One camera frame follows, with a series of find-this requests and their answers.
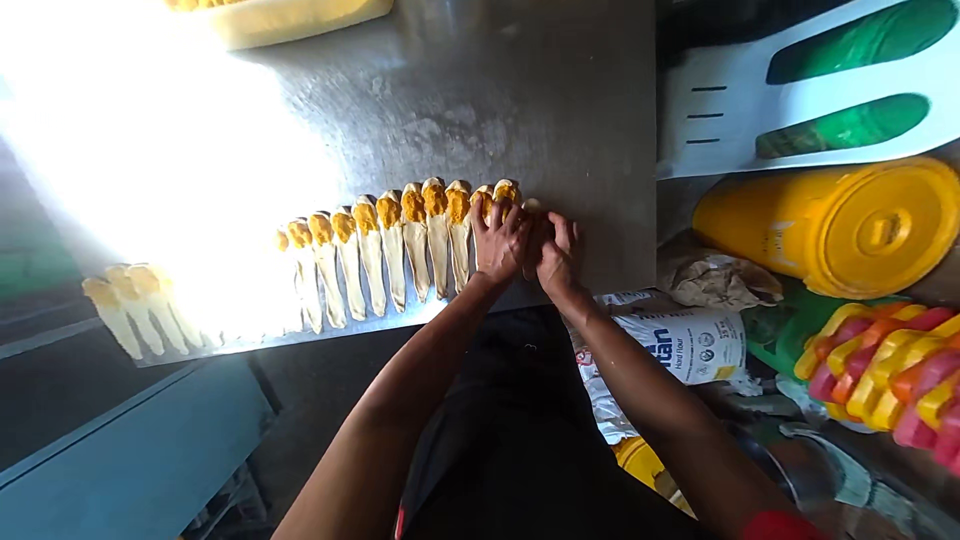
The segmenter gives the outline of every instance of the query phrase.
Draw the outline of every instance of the red sleeve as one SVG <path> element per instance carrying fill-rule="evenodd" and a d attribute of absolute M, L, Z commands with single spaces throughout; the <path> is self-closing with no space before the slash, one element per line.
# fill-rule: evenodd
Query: red sleeve
<path fill-rule="evenodd" d="M 743 540 L 828 540 L 802 517 L 786 512 L 760 512 L 743 529 Z"/>

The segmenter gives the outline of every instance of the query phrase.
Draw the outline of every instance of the yellow filling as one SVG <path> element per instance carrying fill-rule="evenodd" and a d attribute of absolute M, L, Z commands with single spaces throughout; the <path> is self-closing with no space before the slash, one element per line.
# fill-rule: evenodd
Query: yellow filling
<path fill-rule="evenodd" d="M 133 288 L 133 280 L 127 277 L 127 266 L 110 266 L 104 271 L 110 284 L 116 287 L 120 294 L 128 300 L 137 300 L 140 295 Z"/>
<path fill-rule="evenodd" d="M 160 292 L 160 280 L 146 266 L 131 266 L 127 275 L 136 283 L 137 288 L 148 293 Z"/>
<path fill-rule="evenodd" d="M 333 227 L 330 226 L 330 220 L 321 213 L 315 213 L 310 216 L 310 233 L 317 240 L 318 245 L 324 245 L 333 239 Z"/>
<path fill-rule="evenodd" d="M 341 242 L 350 240 L 350 235 L 356 233 L 357 223 L 348 213 L 335 213 L 330 217 L 330 222 Z"/>
<path fill-rule="evenodd" d="M 302 221 L 291 221 L 287 225 L 287 235 L 290 236 L 290 242 L 295 248 L 305 248 L 313 241 L 309 226 Z"/>
<path fill-rule="evenodd" d="M 371 205 L 357 205 L 353 207 L 353 219 L 364 235 L 376 231 L 376 210 Z"/>
<path fill-rule="evenodd" d="M 93 303 L 100 307 L 120 307 L 120 301 L 113 294 L 113 287 L 109 283 L 97 279 L 88 278 L 81 283 L 84 288 L 84 295 Z"/>
<path fill-rule="evenodd" d="M 422 223 L 426 221 L 426 212 L 423 210 L 423 197 L 416 191 L 407 191 L 401 200 L 403 216 L 407 221 Z"/>
<path fill-rule="evenodd" d="M 423 207 L 430 216 L 446 212 L 446 194 L 442 185 L 429 185 L 423 189 Z"/>
<path fill-rule="evenodd" d="M 450 220 L 453 223 L 463 223 L 470 212 L 470 198 L 465 191 L 451 189 L 446 193 L 450 203 Z"/>
<path fill-rule="evenodd" d="M 287 251 L 287 248 L 290 247 L 290 238 L 287 238 L 283 231 L 276 231 L 274 233 L 274 245 L 280 251 Z"/>
<path fill-rule="evenodd" d="M 498 187 L 496 189 L 496 192 L 493 194 L 493 199 L 495 201 L 499 201 L 500 199 L 503 199 L 503 198 L 507 198 L 513 201 L 514 203 L 518 203 L 519 201 L 517 199 L 519 198 L 519 196 L 516 192 L 516 186 L 513 184 L 504 184 Z"/>
<path fill-rule="evenodd" d="M 473 193 L 473 196 L 470 197 L 471 205 L 483 204 L 483 207 L 480 210 L 481 217 L 487 219 L 487 216 L 490 215 L 490 212 L 493 210 L 493 197 L 490 196 L 490 193 L 486 191 L 476 191 Z"/>
<path fill-rule="evenodd" d="M 400 205 L 390 197 L 377 199 L 376 213 L 380 216 L 384 229 L 390 229 L 400 220 Z"/>

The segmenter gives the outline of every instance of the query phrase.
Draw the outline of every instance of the black shirt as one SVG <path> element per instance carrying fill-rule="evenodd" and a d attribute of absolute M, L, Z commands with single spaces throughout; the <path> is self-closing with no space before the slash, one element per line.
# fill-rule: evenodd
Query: black shirt
<path fill-rule="evenodd" d="M 712 538 L 623 471 L 553 307 L 490 315 L 424 429 L 403 538 Z"/>

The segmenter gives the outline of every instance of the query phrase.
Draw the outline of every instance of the sunlight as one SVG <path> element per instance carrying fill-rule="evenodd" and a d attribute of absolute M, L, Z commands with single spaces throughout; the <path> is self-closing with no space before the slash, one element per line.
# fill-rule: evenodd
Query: sunlight
<path fill-rule="evenodd" d="M 342 177 L 274 73 L 180 25 L 162 0 L 4 10 L 4 136 L 32 182 L 110 262 L 165 268 L 188 316 L 238 334 L 268 324 L 272 232 Z"/>

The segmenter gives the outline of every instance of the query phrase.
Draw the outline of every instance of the hand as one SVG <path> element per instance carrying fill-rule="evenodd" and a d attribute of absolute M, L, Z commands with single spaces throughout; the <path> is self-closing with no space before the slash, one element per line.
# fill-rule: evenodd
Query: hand
<path fill-rule="evenodd" d="M 470 209 L 473 236 L 476 238 L 477 272 L 495 283 L 506 283 L 523 267 L 531 221 L 526 212 L 508 199 L 493 203 L 488 227 L 481 216 L 482 205 Z"/>
<path fill-rule="evenodd" d="M 546 220 L 540 224 L 537 278 L 550 300 L 562 303 L 583 291 L 577 279 L 580 226 L 557 212 L 547 212 Z"/>

